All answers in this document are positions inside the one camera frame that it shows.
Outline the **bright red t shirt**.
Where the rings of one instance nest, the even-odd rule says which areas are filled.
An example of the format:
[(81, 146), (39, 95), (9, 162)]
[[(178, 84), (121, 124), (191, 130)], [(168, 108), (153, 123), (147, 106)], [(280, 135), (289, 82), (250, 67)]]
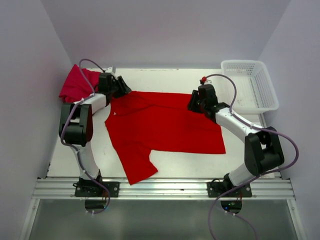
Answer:
[(150, 162), (153, 150), (226, 153), (221, 127), (188, 110), (190, 99), (183, 93), (132, 91), (112, 100), (105, 126), (130, 185), (158, 172)]

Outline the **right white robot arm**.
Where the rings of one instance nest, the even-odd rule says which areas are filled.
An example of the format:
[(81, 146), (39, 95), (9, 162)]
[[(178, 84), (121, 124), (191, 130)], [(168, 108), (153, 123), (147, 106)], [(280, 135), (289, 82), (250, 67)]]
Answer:
[(226, 128), (244, 143), (244, 163), (227, 173), (222, 182), (211, 187), (223, 193), (282, 165), (285, 161), (279, 137), (274, 128), (262, 128), (235, 112), (225, 102), (219, 102), (215, 88), (205, 84), (193, 90), (187, 105), (189, 111), (204, 114), (213, 123)]

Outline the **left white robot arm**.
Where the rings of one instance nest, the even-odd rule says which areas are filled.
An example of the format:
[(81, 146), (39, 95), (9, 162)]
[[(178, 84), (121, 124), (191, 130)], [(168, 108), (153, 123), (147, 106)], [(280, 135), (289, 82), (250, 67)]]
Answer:
[(60, 113), (60, 141), (72, 149), (79, 166), (79, 177), (83, 180), (96, 180), (101, 176), (91, 147), (94, 113), (132, 91), (122, 76), (109, 72), (99, 74), (97, 88), (98, 91), (81, 100), (64, 103)]

